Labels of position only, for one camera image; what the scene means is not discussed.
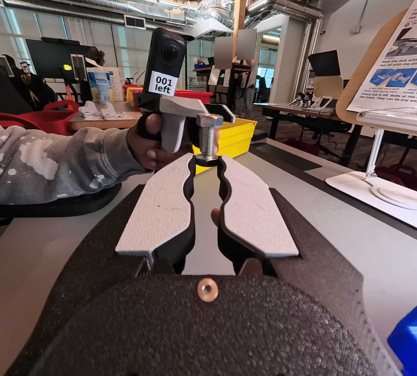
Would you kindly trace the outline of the white cardboard box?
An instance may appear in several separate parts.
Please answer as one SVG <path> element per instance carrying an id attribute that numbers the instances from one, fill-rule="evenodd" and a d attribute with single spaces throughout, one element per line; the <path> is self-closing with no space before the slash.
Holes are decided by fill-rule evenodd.
<path id="1" fill-rule="evenodd" d="M 107 67 L 107 71 L 110 77 L 113 101 L 125 101 L 125 79 L 122 69 L 118 67 Z"/>

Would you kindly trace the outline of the white gripper holder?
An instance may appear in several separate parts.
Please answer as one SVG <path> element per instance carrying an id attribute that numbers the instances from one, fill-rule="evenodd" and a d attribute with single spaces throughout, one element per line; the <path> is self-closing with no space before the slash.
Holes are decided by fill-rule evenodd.
<path id="1" fill-rule="evenodd" d="M 97 110 L 96 105 L 93 101 L 86 101 L 84 106 L 79 107 L 79 115 L 82 118 L 97 117 L 100 112 Z"/>
<path id="2" fill-rule="evenodd" d="M 111 102 L 104 103 L 100 109 L 101 118 L 105 121 L 115 120 L 122 116 L 122 112 L 117 112 Z"/>

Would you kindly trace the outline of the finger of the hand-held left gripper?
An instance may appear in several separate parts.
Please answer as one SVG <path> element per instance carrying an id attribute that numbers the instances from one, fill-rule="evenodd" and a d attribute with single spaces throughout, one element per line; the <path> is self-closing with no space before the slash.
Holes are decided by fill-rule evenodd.
<path id="1" fill-rule="evenodd" d="M 205 108 L 210 114 L 223 117 L 223 121 L 227 123 L 235 123 L 236 116 L 224 104 L 205 104 Z"/>
<path id="2" fill-rule="evenodd" d="M 206 106 L 199 99 L 161 96 L 160 112 L 180 116 L 197 116 L 198 114 L 209 114 Z"/>

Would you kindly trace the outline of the person's left hand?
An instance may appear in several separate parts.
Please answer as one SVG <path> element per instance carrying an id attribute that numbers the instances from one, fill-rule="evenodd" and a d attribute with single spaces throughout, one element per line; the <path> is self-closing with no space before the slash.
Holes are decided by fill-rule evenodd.
<path id="1" fill-rule="evenodd" d="M 137 127 L 132 127 L 129 129 L 127 135 L 129 150 L 144 169 L 151 171 L 160 170 L 185 154 L 193 153 L 192 142 L 187 128 L 188 120 L 186 120 L 184 125 L 184 132 L 179 150 L 176 153 L 170 153 L 162 149 L 160 142 L 140 137 Z"/>

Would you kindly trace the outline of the wooden side table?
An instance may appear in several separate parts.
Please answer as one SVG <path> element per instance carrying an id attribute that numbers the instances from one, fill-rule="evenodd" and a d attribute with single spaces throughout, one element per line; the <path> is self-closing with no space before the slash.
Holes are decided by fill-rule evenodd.
<path id="1" fill-rule="evenodd" d="M 104 120 L 102 116 L 97 116 L 94 119 L 84 118 L 79 113 L 73 116 L 69 121 L 69 128 L 73 131 L 78 131 L 86 127 L 94 127 L 98 129 L 128 129 L 134 126 L 142 113 L 135 107 L 132 107 L 128 102 L 112 102 L 115 112 L 122 113 L 121 117 L 114 120 Z"/>

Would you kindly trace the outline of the person's left forearm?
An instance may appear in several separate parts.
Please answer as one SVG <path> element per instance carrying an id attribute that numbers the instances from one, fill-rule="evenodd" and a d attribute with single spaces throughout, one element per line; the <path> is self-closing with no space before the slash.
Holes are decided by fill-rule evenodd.
<path id="1" fill-rule="evenodd" d="M 0 203 L 32 205 L 96 193 L 150 173 L 133 157 L 128 130 L 84 128 L 73 136 L 0 128 Z"/>

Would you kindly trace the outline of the yellow plastic bin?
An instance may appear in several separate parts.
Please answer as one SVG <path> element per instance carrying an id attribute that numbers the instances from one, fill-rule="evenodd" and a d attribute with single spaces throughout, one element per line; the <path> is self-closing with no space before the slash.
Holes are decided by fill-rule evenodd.
<path id="1" fill-rule="evenodd" d="M 253 137 L 257 121 L 236 118 L 235 123 L 224 122 L 218 128 L 218 152 L 217 155 L 227 155 L 235 158 L 246 153 Z"/>

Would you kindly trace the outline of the wooden stand black board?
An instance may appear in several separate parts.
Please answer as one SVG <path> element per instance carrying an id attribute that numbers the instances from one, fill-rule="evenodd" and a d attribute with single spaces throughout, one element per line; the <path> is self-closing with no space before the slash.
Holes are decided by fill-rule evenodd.
<path id="1" fill-rule="evenodd" d="M 335 113 L 337 101 L 349 82 L 341 76 L 337 50 L 311 54 L 308 61 L 314 73 L 313 107 L 331 109 Z"/>

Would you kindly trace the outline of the red tote bag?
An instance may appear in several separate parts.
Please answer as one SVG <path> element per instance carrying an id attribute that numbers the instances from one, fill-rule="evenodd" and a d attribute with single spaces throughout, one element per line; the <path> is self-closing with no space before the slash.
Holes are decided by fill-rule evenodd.
<path id="1" fill-rule="evenodd" d="M 48 134 L 72 136 L 70 119 L 79 113 L 79 105 L 73 100 L 62 100 L 47 104 L 42 111 L 12 115 L 1 113 L 0 124 L 3 128 L 23 127 L 27 130 L 41 130 Z"/>

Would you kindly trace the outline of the white stand base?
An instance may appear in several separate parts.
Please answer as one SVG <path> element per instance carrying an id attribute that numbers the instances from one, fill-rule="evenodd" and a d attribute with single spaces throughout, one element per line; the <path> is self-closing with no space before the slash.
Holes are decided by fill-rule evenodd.
<path id="1" fill-rule="evenodd" d="M 384 130 L 377 129 L 365 173 L 352 171 L 326 179 L 326 183 L 401 222 L 417 227 L 417 193 L 387 181 L 375 172 Z"/>

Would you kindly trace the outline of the paper towel pack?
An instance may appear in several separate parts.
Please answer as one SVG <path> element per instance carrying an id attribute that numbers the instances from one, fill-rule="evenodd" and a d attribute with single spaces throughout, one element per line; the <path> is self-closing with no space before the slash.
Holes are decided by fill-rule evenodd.
<path id="1" fill-rule="evenodd" d="M 104 67 L 93 67 L 87 68 L 86 71 L 93 102 L 113 102 L 113 91 L 109 70 Z"/>

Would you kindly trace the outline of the dark standing desk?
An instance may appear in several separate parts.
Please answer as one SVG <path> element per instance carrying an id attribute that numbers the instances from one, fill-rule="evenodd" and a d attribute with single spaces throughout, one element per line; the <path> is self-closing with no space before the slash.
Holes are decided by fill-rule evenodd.
<path id="1" fill-rule="evenodd" d="M 343 123 L 344 121 L 336 115 L 335 112 L 331 110 L 313 110 L 311 108 L 300 108 L 300 107 L 293 107 L 293 106 L 284 106 L 278 104 L 256 104 L 262 108 L 261 114 L 265 117 L 269 117 L 272 119 L 271 127 L 269 130 L 269 138 L 275 140 L 279 121 L 290 121 L 296 123 L 297 120 L 291 115 L 295 117 L 301 118 L 302 122 L 308 122 L 310 124 L 317 123 L 317 120 L 329 120 L 331 122 L 339 122 Z M 346 146 L 343 150 L 341 156 L 337 155 L 333 151 L 329 150 L 328 148 L 324 147 L 320 144 L 320 139 L 317 141 L 317 145 L 319 146 L 320 150 L 322 150 L 327 155 L 332 155 L 333 157 L 339 160 L 339 165 L 347 167 L 352 159 L 353 153 L 356 149 L 360 134 L 362 132 L 362 126 L 357 124 L 352 124 L 352 132 L 350 133 L 350 137 L 347 140 Z"/>

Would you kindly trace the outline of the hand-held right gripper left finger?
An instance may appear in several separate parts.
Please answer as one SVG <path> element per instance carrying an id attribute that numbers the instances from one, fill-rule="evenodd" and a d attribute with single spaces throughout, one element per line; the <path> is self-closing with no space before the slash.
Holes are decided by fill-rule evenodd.
<path id="1" fill-rule="evenodd" d="M 187 153 L 146 183 L 116 245 L 119 255 L 186 257 L 195 242 L 195 156 Z"/>

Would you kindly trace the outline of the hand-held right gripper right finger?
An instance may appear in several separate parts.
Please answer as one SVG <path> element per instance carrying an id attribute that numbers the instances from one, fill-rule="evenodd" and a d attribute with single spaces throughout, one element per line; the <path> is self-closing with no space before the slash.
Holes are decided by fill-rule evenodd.
<path id="1" fill-rule="evenodd" d="M 268 185 L 229 156 L 218 160 L 218 247 L 229 258 L 289 258 L 299 250 Z"/>

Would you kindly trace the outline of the silver hex bolt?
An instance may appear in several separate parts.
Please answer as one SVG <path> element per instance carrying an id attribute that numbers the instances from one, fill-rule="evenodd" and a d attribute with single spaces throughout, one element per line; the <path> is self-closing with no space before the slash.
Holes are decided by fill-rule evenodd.
<path id="1" fill-rule="evenodd" d="M 201 154 L 215 155 L 216 129 L 222 127 L 223 117 L 214 114 L 198 114 L 196 124 L 200 127 L 200 152 Z"/>

